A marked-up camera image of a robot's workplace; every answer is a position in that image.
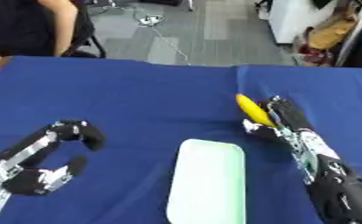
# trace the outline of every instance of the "person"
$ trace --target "person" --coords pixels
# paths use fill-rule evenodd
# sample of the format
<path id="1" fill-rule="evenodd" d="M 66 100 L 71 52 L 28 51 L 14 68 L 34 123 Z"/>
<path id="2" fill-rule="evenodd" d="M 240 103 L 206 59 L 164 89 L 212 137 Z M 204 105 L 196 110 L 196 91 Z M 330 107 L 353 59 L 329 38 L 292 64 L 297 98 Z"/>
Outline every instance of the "person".
<path id="1" fill-rule="evenodd" d="M 77 15 L 71 0 L 0 0 L 0 59 L 61 56 L 71 45 Z"/>

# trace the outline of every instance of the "floor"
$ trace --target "floor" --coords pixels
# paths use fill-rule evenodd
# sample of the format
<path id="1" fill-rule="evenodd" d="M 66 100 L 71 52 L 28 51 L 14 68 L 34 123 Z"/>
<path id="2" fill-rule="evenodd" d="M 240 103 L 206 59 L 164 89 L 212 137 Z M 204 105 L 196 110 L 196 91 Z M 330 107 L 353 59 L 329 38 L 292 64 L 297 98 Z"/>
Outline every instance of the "floor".
<path id="1" fill-rule="evenodd" d="M 139 9 L 138 18 L 164 15 L 164 21 L 155 27 L 162 37 L 139 27 L 131 9 L 95 15 L 101 8 L 94 8 L 90 13 L 97 36 L 113 59 L 205 66 L 293 63 L 275 45 L 267 21 L 257 17 L 254 0 L 195 0 L 194 4 L 193 12 L 187 10 L 186 2 L 178 7 L 133 4 Z"/>

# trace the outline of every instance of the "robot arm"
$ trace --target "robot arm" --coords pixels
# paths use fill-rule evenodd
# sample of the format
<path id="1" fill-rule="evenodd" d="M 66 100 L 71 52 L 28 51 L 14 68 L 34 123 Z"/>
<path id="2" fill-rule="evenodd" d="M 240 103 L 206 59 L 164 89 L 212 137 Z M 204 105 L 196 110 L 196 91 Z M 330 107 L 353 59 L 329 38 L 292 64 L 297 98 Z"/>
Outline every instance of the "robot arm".
<path id="1" fill-rule="evenodd" d="M 47 195 L 68 181 L 85 166 L 84 156 L 73 157 L 56 170 L 38 168 L 64 141 L 81 140 L 91 151 L 102 147 L 105 138 L 87 121 L 59 121 L 46 125 L 0 153 L 0 212 L 12 194 Z"/>
<path id="2" fill-rule="evenodd" d="M 247 132 L 280 139 L 290 146 L 321 220 L 326 224 L 362 224 L 362 178 L 313 130 L 291 101 L 275 96 L 263 102 L 261 110 L 274 126 L 245 121 Z M 245 112 L 254 118 L 250 111 Z"/>

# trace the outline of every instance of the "blue tablecloth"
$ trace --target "blue tablecloth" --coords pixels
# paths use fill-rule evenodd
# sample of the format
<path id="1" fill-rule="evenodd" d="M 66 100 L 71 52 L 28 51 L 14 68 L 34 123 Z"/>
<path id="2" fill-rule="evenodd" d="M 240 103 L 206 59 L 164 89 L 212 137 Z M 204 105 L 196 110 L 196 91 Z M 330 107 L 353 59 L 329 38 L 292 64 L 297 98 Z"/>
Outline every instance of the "blue tablecloth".
<path id="1" fill-rule="evenodd" d="M 63 144 L 43 166 L 84 153 L 84 172 L 46 197 L 13 196 L 0 223 L 167 223 L 178 146 L 188 138 L 245 150 L 248 223 L 319 223 L 287 149 L 245 135 L 237 92 L 290 97 L 362 174 L 362 69 L 16 57 L 0 70 L 0 150 L 60 118 L 88 119 L 108 142 L 98 152 Z"/>

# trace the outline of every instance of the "chair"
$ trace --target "chair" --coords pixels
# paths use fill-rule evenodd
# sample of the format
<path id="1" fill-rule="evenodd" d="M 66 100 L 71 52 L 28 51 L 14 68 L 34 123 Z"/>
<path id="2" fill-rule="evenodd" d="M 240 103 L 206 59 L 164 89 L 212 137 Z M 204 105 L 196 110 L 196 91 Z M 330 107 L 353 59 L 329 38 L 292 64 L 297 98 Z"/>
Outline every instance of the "chair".
<path id="1" fill-rule="evenodd" d="M 75 31 L 73 35 L 73 42 L 71 46 L 63 53 L 62 57 L 84 57 L 84 58 L 101 58 L 104 59 L 107 56 L 105 48 L 101 45 L 100 41 L 95 37 L 95 28 L 93 21 L 87 11 L 87 6 L 81 1 L 73 1 L 74 5 L 78 8 L 78 15 L 75 23 Z M 44 13 L 48 23 L 49 35 L 53 36 L 53 14 L 44 8 Z M 92 54 L 90 52 L 83 52 L 78 50 L 81 46 L 94 45 L 99 55 Z"/>

